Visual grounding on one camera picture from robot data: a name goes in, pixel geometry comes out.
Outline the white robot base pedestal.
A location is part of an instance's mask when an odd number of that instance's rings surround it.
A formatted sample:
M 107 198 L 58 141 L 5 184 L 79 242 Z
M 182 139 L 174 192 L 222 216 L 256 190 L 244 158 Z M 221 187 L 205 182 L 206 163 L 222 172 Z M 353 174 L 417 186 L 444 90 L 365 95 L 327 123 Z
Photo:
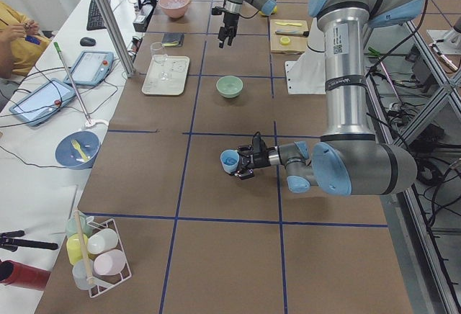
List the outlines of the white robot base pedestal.
M 306 51 L 296 60 L 285 63 L 288 94 L 325 94 L 324 35 L 317 19 L 310 26 Z

